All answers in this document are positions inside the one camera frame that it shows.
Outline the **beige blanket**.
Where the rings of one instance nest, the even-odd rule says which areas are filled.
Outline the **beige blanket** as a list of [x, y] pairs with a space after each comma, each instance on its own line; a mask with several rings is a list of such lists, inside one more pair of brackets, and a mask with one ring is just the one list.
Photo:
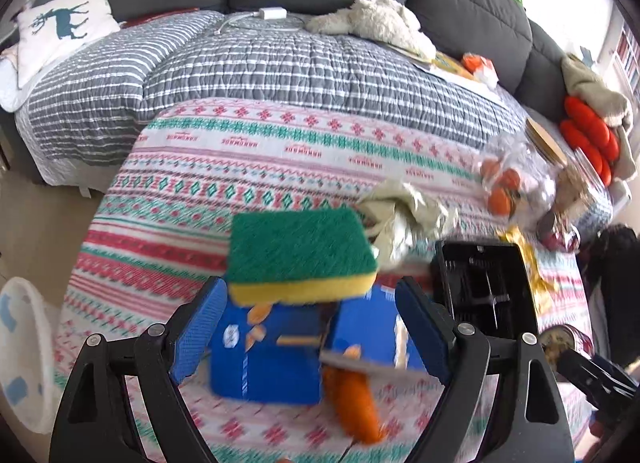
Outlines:
[[573, 54], [562, 58], [561, 69], [566, 92], [585, 102], [622, 141], [622, 157], [614, 162], [613, 177], [630, 182], [638, 176], [629, 143], [629, 134], [634, 128], [631, 102], [622, 93], [610, 90], [596, 72]]

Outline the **tangerine in jar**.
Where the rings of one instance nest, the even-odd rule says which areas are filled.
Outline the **tangerine in jar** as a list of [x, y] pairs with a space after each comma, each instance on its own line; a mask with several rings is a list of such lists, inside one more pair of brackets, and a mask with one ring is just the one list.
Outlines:
[[514, 210], [514, 201], [511, 191], [495, 186], [487, 199], [487, 209], [492, 215], [511, 217]]
[[498, 184], [504, 189], [518, 191], [521, 187], [520, 174], [518, 174], [514, 168], [507, 168], [501, 173], [500, 178], [498, 179]]
[[496, 176], [500, 171], [500, 162], [495, 159], [485, 159], [480, 164], [480, 178], [483, 180], [489, 180]]

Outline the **glass jar with wooden lid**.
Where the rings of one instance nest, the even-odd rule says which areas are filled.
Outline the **glass jar with wooden lid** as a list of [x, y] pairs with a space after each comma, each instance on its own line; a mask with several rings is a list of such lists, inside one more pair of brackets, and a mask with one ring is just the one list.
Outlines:
[[491, 214], [533, 229], [552, 208], [556, 177], [568, 163], [549, 132], [528, 118], [524, 130], [489, 139], [474, 161], [474, 172]]

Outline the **torn blue box piece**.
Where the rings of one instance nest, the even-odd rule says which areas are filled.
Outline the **torn blue box piece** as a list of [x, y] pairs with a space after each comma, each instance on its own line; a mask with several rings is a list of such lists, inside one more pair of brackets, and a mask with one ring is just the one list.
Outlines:
[[375, 375], [418, 377], [423, 362], [395, 304], [395, 291], [375, 284], [341, 301], [320, 349], [326, 365]]

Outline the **red cartoon drink can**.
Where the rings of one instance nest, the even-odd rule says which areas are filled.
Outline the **red cartoon drink can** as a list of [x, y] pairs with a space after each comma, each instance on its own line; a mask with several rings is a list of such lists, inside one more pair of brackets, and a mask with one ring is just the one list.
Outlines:
[[582, 356], [591, 358], [594, 354], [592, 339], [570, 324], [557, 324], [548, 327], [538, 336], [544, 356], [555, 375], [559, 375], [558, 361], [564, 351], [572, 349]]

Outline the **red cushion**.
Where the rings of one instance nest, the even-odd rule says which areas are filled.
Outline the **red cushion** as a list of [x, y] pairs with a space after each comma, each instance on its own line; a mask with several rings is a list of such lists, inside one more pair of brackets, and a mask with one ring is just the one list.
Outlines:
[[567, 118], [560, 131], [570, 149], [582, 150], [605, 187], [612, 183], [613, 166], [620, 158], [620, 143], [610, 127], [584, 101], [574, 96], [564, 98]]

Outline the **black plastic tray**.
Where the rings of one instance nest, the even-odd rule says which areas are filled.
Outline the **black plastic tray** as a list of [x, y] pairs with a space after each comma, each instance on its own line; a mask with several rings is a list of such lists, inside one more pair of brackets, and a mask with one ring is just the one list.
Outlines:
[[434, 301], [458, 322], [517, 339], [539, 333], [520, 249], [498, 240], [440, 240], [431, 261]]

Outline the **white power adapter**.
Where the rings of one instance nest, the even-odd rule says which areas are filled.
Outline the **white power adapter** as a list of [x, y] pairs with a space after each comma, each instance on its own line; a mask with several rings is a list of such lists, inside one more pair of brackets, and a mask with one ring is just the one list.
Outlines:
[[288, 16], [283, 7], [264, 7], [258, 10], [258, 17], [262, 20], [282, 20]]

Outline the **yellow snack wrapper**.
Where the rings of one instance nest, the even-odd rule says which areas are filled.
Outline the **yellow snack wrapper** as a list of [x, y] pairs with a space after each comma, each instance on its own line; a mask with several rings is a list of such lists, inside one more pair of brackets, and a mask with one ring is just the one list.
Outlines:
[[497, 231], [497, 237], [504, 242], [514, 244], [518, 247], [524, 261], [530, 293], [536, 313], [543, 315], [550, 313], [553, 307], [552, 295], [556, 291], [556, 285], [544, 278], [540, 273], [538, 259], [534, 247], [527, 241], [524, 233], [518, 226], [510, 226], [504, 230]]

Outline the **white trash bin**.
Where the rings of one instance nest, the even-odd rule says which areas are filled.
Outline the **white trash bin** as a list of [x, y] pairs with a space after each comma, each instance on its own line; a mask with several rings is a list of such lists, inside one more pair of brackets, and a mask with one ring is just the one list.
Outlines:
[[52, 431], [61, 392], [54, 383], [54, 333], [60, 309], [28, 280], [14, 277], [1, 289], [1, 389], [24, 427]]

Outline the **white plush toy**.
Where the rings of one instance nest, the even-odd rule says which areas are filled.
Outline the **white plush toy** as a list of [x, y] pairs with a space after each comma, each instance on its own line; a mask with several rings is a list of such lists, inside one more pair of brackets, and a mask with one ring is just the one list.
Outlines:
[[314, 34], [355, 35], [394, 46], [425, 62], [437, 54], [418, 17], [395, 0], [354, 0], [347, 8], [312, 17], [305, 28]]

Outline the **white paper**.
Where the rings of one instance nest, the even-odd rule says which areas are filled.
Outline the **white paper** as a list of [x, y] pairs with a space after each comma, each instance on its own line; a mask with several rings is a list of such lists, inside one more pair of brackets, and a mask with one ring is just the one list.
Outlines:
[[386, 179], [355, 205], [364, 221], [378, 269], [400, 266], [418, 246], [445, 238], [459, 223], [459, 212], [399, 179]]

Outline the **yellow green sponge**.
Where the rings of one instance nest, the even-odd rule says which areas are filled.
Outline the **yellow green sponge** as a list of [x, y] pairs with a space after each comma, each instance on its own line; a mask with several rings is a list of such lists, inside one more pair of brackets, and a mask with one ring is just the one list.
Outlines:
[[366, 294], [378, 263], [349, 208], [233, 217], [226, 279], [236, 305], [307, 305]]

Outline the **blue almond snack box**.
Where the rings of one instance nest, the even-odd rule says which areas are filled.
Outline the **blue almond snack box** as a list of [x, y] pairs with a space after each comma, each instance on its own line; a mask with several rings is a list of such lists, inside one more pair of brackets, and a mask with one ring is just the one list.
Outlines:
[[209, 386], [235, 400], [318, 405], [330, 305], [227, 304], [209, 343]]

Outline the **orange peel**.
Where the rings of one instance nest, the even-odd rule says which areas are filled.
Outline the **orange peel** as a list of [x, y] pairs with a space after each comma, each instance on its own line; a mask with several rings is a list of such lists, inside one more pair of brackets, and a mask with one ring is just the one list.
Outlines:
[[322, 379], [338, 423], [353, 441], [375, 445], [385, 439], [367, 374], [326, 365]]

